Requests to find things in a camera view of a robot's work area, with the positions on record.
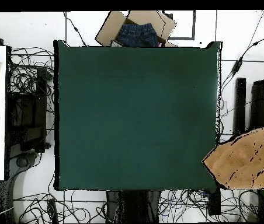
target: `jeans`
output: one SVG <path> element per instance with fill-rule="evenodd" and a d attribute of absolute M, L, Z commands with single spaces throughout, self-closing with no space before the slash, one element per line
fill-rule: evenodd
<path fill-rule="evenodd" d="M 157 47 L 158 39 L 152 24 L 124 24 L 116 41 L 126 47 Z"/>

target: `brown paper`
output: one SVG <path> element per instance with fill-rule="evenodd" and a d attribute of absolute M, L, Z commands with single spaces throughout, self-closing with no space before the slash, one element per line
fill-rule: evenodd
<path fill-rule="evenodd" d="M 203 163 L 226 188 L 264 188 L 264 128 L 219 145 Z"/>

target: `black device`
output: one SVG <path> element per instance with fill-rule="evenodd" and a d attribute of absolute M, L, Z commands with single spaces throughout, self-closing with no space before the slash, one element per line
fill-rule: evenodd
<path fill-rule="evenodd" d="M 157 223 L 162 191 L 106 191 L 106 223 Z"/>
<path fill-rule="evenodd" d="M 38 68 L 34 94 L 8 94 L 7 145 L 11 149 L 10 157 L 30 149 L 36 153 L 45 152 L 47 78 L 47 69 Z"/>
<path fill-rule="evenodd" d="M 217 189 L 213 193 L 208 194 L 208 213 L 210 216 L 220 215 L 221 214 L 221 193 L 220 187 L 217 186 Z"/>
<path fill-rule="evenodd" d="M 264 127 L 264 80 L 253 83 L 249 129 Z"/>
<path fill-rule="evenodd" d="M 245 98 L 246 79 L 237 78 L 235 84 L 234 125 L 233 134 L 238 136 L 245 131 Z"/>

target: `green square board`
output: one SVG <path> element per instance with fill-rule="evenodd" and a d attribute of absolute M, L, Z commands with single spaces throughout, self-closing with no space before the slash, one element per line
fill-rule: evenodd
<path fill-rule="evenodd" d="M 220 45 L 55 43 L 58 189 L 215 190 L 202 159 L 216 144 Z"/>

